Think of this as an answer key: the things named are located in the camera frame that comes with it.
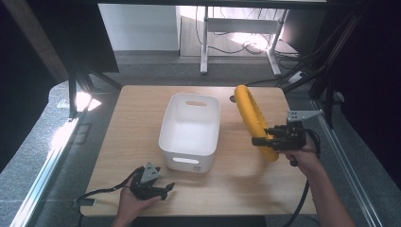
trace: white plastic bin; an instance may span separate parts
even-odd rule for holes
[[[211,96],[176,94],[168,103],[159,146],[169,168],[207,172],[218,145],[220,105]]]

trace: wooden tabletop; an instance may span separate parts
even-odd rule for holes
[[[162,177],[154,186],[174,189],[165,201],[142,216],[240,216],[292,214],[305,186],[305,176],[284,155],[269,163],[251,143],[235,103],[234,87],[125,86],[115,106],[87,191],[110,188],[137,167],[152,162]],[[288,104],[279,88],[250,88],[270,127],[286,124]],[[166,108],[177,93],[213,96],[220,102],[218,147],[207,173],[168,169],[159,135]],[[81,207],[85,216],[114,216],[119,191],[97,194],[96,205]],[[308,194],[302,214],[316,214]]]

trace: wall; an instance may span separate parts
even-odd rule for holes
[[[113,50],[179,50],[175,6],[99,4]]]

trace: yellow banana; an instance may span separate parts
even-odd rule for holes
[[[268,128],[268,123],[260,112],[248,87],[239,85],[235,88],[235,102],[251,137],[266,137],[271,139],[270,135],[264,131],[264,129]],[[259,149],[266,160],[274,162],[278,159],[278,153],[273,148],[259,147]]]

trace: gray floor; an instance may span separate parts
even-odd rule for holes
[[[124,85],[237,86],[240,83],[254,80],[274,79],[266,59],[211,59],[208,75],[201,76],[199,58],[179,58],[154,52],[147,55],[142,53],[141,58],[137,58],[135,57],[137,54],[116,53],[121,72],[108,75]],[[276,82],[277,80],[271,80],[257,84],[257,86],[274,86]],[[100,101],[101,105],[81,118],[76,133],[62,155],[28,226],[78,225],[79,213],[71,207],[71,204],[73,199],[82,195],[86,190],[119,95],[118,91],[99,79],[94,78],[94,83],[99,91],[93,93],[93,98]],[[310,84],[306,84],[287,94],[291,110],[312,109],[306,95],[309,86]],[[68,100],[68,84],[66,82],[51,91],[49,103],[42,117],[5,171],[0,174],[0,191],[2,192],[0,195],[0,213],[2,214],[0,226],[9,226],[12,222],[26,193],[49,155],[52,149],[51,138],[68,117],[68,109],[58,108],[58,104],[64,99]],[[333,115],[337,136],[372,201],[382,226],[401,226],[401,218],[398,215],[401,210],[399,189],[345,120],[340,112],[340,106],[335,106]],[[369,226],[352,187],[341,171],[337,156],[327,140],[322,125],[317,119],[311,119],[305,122],[305,126],[321,136],[323,141],[322,162],[357,225]],[[255,218],[254,223],[259,223],[257,222],[259,219]],[[281,226],[289,219],[289,216],[267,216],[265,219],[267,226]],[[185,221],[191,220],[195,221],[197,226],[202,226],[202,219],[192,218]],[[224,220],[230,223],[231,218]],[[110,226],[112,221],[112,217],[83,218],[82,226]],[[209,226],[224,226],[222,219],[218,218],[215,220],[204,219],[203,221],[205,225]],[[155,226],[158,223],[160,220],[144,219],[138,226]],[[182,222],[163,219],[162,223],[165,226],[180,226],[178,223]],[[317,226],[316,217],[299,216],[293,226]]]

